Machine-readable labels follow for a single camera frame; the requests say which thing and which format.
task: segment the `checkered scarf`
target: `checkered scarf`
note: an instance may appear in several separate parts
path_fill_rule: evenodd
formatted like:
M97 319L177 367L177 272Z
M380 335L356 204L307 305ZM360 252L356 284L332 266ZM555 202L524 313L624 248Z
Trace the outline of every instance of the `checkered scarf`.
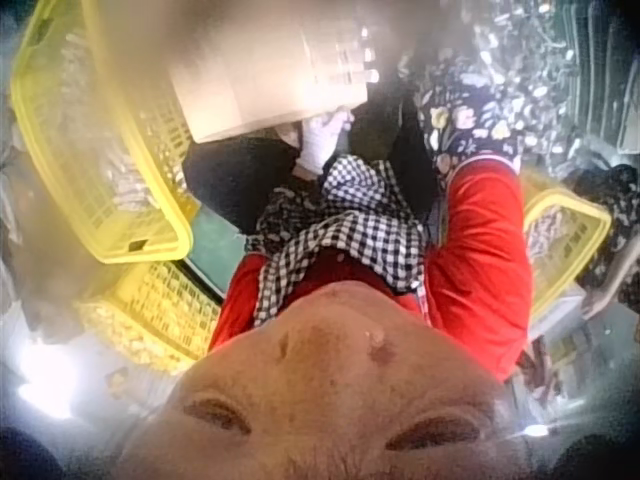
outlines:
M415 293L426 312L427 240L389 163L369 166L357 157L341 156L320 193L315 200L309 193L274 190L257 233L248 237L247 253L269 258L260 272L254 325L278 314L324 248L341 250L360 261L396 294Z

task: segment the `yellow plastic crate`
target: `yellow plastic crate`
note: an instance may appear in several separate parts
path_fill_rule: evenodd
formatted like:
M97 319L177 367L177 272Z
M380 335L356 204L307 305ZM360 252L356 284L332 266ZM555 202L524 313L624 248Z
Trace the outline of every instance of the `yellow plastic crate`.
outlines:
M611 215L558 182L534 170L520 175L524 195L524 231L553 207L567 211L566 234L550 248L549 254L533 262L533 305L531 318L540 314L576 279L600 247L611 228ZM443 212L440 243L446 241L447 213Z
M86 32L80 2L40 0L15 60L12 102L36 169L81 242L98 260L182 259L193 246L190 221L199 205L175 180L190 135L173 91L163 91L144 109L127 109L116 88L106 90L115 98L105 104L120 105L113 112L109 108L114 131L151 192L155 208L118 209L113 186L98 162L92 161L98 153L71 132L65 135L51 126L52 112L64 108L64 45L67 35L78 31Z
M207 354L220 309L175 265L140 263L116 273L76 304L89 329L133 362L170 374Z

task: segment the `eye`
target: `eye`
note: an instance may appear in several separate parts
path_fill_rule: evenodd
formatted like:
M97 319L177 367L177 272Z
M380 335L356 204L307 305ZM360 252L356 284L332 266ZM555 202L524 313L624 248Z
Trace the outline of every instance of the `eye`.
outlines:
M249 435L251 427L229 405L218 400L200 400L184 407L184 413L190 417L207 422L225 431L239 431L242 435Z
M390 440L386 449L394 452L421 450L442 445L473 442L480 429L462 417L436 417L423 420Z

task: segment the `red shirt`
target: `red shirt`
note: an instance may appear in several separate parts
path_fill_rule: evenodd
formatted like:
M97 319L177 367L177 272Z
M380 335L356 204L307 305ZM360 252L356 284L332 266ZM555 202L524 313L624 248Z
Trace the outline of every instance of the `red shirt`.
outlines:
M429 306L425 327L446 333L505 380L527 342L532 299L518 177L499 162L476 161L454 178L448 206L447 242L425 256ZM211 348L252 328L258 276L266 261L250 254L240 263ZM345 280L366 283L422 315L413 295L394 296L372 270L334 249L320 253L283 309L320 287Z

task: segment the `teal surface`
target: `teal surface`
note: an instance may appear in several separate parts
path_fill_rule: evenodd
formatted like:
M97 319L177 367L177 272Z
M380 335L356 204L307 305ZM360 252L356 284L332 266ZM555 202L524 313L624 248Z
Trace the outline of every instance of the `teal surface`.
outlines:
M194 246L188 262L223 296L244 256L244 236L222 217L202 207L191 223Z

